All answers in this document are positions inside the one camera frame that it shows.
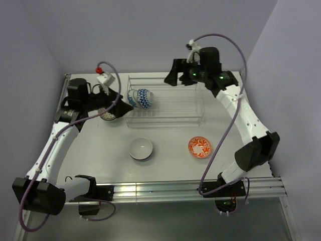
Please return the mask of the orange floral bowl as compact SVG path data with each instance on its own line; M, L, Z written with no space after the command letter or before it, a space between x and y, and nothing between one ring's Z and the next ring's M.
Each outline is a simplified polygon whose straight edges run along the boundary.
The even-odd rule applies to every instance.
M207 158L212 152L212 145L210 141L204 137L193 137L188 142L189 153L195 158Z

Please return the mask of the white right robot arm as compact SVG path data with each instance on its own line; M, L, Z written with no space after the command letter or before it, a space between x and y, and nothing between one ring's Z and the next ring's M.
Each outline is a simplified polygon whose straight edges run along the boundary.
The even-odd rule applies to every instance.
M272 159L280 137L256 116L244 99L242 87L234 74L222 70L217 48L192 44L187 44L187 48L190 51L188 57L173 60L165 83L171 86L177 86L179 81L185 86L204 83L232 118L244 146L235 152L234 162L219 175L222 180L217 183L217 190L227 196L235 188L234 180Z

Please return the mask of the brown patterned bowl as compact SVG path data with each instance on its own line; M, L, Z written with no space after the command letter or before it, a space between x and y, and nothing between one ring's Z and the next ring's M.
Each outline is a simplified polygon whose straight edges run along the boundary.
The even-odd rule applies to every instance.
M116 116L107 112L105 108L98 109L97 113L99 114L100 118L104 121L113 121L116 119Z

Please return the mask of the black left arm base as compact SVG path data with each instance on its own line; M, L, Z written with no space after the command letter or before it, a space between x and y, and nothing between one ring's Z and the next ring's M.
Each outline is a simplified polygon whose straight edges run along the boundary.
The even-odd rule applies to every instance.
M111 202L114 195L114 185L97 185L89 194L83 194L70 200L70 202L98 202L97 204L78 204L78 213L81 216L96 216L102 211L102 204Z

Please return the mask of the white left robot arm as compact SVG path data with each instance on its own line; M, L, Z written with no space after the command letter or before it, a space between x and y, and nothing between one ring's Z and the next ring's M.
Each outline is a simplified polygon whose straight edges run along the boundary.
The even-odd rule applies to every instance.
M55 114L52 132L43 151L25 178L16 178L13 182L20 211L57 215L70 200L96 198L96 179L88 175L77 175L66 186L56 185L62 162L84 123L90 119L89 112L105 108L120 118L133 110L131 105L122 101L120 91L110 88L113 76L101 74L96 80L98 93L94 93L93 87L83 78L69 81L67 95Z

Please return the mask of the orange geometric patterned bowl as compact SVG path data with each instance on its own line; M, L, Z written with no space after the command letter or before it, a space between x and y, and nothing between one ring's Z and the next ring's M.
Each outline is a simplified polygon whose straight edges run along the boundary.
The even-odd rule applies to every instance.
M154 94L148 89L138 89L134 91L134 97L143 109L150 109L154 102Z

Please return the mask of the blue floral bowl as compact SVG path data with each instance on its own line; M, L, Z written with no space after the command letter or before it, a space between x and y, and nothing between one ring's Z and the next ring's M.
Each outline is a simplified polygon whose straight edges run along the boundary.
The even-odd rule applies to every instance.
M133 107L135 108L138 108L138 103L137 101L135 100L134 98L134 93L135 93L135 90L131 89L127 92L127 100L128 100L128 103L130 105L132 105Z

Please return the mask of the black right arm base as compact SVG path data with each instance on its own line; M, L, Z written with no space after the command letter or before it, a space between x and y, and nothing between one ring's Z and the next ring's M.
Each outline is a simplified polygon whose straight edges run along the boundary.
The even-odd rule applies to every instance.
M213 198L215 207L220 214L230 214L237 209L238 197L246 197L247 190L243 181L238 181L214 193L203 195L203 198Z

